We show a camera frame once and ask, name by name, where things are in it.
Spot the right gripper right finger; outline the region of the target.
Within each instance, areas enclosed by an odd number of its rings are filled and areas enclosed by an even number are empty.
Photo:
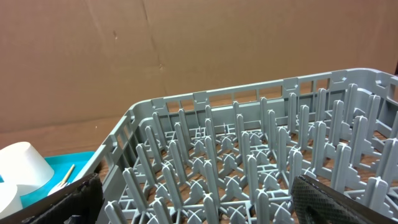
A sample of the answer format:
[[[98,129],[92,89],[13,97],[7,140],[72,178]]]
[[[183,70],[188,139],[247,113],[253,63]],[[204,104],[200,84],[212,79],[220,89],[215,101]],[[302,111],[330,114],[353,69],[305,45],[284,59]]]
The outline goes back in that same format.
[[[381,215],[307,175],[295,177],[291,194],[300,224],[395,223],[392,218]]]

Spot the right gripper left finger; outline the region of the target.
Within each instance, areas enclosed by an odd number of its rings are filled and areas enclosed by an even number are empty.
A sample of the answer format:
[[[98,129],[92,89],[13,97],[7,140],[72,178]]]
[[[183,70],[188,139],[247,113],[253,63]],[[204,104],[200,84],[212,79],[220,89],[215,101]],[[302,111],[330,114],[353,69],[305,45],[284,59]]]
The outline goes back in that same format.
[[[28,207],[1,219],[1,224],[96,223],[104,204],[103,184],[97,173],[86,175]]]

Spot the grey plastic dishwasher rack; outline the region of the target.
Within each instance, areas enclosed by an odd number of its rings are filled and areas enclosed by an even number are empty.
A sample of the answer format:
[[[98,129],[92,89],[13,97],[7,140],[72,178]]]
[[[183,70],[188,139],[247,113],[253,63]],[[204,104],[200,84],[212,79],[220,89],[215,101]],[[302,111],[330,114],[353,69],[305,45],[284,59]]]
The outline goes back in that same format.
[[[144,100],[90,160],[98,223],[291,223],[308,175],[397,220],[397,77],[352,68]]]

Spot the wooden chopstick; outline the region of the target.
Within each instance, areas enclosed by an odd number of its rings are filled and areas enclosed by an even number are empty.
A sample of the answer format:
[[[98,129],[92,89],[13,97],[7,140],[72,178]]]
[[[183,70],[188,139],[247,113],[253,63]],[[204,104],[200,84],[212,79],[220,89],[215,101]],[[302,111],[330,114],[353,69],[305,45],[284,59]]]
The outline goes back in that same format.
[[[64,176],[64,178],[63,178],[62,181],[60,182],[60,185],[61,185],[61,186],[64,186],[64,185],[67,183],[67,181],[68,181],[69,177],[71,176],[71,174],[72,174],[74,168],[75,168],[75,164],[73,164],[73,165],[69,168],[68,172],[66,173],[66,175]]]

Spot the teal serving tray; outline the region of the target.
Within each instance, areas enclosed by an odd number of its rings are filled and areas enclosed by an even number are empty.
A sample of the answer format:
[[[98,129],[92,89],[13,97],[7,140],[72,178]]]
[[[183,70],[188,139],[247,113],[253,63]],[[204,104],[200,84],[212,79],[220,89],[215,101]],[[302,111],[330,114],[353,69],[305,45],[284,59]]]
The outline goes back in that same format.
[[[30,194],[20,195],[23,208],[46,197],[48,192],[63,179],[73,164],[75,165],[75,168],[70,176],[70,179],[75,178],[77,173],[82,170],[92,155],[93,152],[89,151],[44,158],[55,171],[55,173],[43,187],[33,191]]]

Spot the white small bowl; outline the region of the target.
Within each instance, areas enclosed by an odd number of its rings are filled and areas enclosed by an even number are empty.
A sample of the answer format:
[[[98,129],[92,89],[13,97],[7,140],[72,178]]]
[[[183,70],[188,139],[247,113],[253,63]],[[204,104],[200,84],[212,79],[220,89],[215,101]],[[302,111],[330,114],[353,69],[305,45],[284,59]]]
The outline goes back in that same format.
[[[23,209],[17,185],[1,182],[0,204],[1,219]]]

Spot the white paper cup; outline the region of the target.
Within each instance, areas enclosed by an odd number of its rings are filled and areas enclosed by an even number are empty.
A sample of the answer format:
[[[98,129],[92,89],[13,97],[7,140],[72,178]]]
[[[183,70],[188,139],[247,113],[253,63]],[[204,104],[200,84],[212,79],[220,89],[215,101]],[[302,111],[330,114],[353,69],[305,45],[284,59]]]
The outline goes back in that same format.
[[[17,142],[1,149],[1,177],[17,186],[19,195],[43,187],[55,171],[29,142]]]

